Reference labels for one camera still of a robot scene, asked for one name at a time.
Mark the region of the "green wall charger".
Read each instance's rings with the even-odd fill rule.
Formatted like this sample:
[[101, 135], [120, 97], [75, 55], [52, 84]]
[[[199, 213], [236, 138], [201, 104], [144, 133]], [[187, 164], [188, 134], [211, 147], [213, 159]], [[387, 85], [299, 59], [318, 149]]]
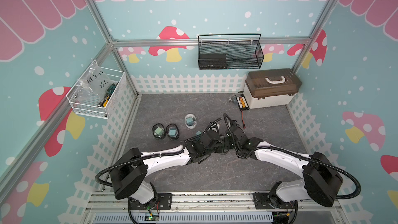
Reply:
[[161, 128], [161, 127], [157, 127], [157, 128], [154, 130], [154, 134], [157, 135], [157, 136], [162, 136], [162, 135], [164, 134], [164, 129]]

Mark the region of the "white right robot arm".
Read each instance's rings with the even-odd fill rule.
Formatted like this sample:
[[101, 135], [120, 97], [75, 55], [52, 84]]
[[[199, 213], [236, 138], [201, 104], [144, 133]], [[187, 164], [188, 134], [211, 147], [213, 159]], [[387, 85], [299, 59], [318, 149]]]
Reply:
[[258, 139], [248, 138], [238, 125], [227, 125], [227, 134], [237, 155], [241, 158], [272, 163], [300, 177], [298, 180], [276, 182], [268, 193], [270, 205], [281, 208], [282, 204], [299, 200], [313, 200], [321, 206], [332, 207], [343, 183], [340, 174], [329, 166], [325, 155], [296, 153]]

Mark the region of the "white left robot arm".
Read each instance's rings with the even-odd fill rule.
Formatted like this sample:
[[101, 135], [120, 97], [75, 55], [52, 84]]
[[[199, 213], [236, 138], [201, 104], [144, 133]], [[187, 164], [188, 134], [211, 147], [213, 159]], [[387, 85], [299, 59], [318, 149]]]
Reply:
[[154, 201], [155, 188], [145, 178], [155, 172], [171, 167], [201, 163], [213, 153], [222, 153], [226, 147], [225, 137], [209, 129], [183, 145], [157, 152], [140, 152], [132, 148], [126, 152], [110, 170], [110, 180], [115, 198], [131, 197], [141, 204]]

